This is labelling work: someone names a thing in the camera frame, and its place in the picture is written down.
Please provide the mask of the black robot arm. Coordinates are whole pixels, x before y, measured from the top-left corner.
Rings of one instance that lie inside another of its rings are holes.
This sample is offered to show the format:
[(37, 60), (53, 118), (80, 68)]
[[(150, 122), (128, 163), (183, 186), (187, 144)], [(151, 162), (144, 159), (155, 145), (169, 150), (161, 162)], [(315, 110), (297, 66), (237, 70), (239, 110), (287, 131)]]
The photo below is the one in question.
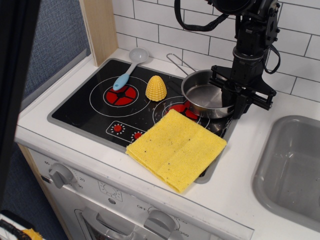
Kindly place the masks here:
[(240, 119), (254, 104), (269, 110), (277, 92), (262, 78), (274, 74), (267, 68), (270, 51), (279, 55), (273, 43), (278, 40), (276, 0), (213, 0), (212, 5), (222, 13), (220, 20), (235, 16), (236, 46), (232, 50), (232, 67), (212, 66), (211, 83), (222, 92), (222, 105), (233, 106), (233, 118)]

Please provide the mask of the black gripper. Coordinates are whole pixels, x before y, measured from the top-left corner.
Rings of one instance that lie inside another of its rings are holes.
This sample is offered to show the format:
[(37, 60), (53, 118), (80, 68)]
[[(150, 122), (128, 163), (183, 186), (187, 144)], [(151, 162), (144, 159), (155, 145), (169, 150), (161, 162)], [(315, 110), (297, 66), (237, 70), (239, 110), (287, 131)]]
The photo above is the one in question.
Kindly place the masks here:
[(235, 53), (232, 67), (213, 65), (211, 83), (221, 89), (224, 108), (234, 105), (233, 119), (240, 119), (251, 104), (269, 110), (276, 91), (262, 78), (266, 55)]

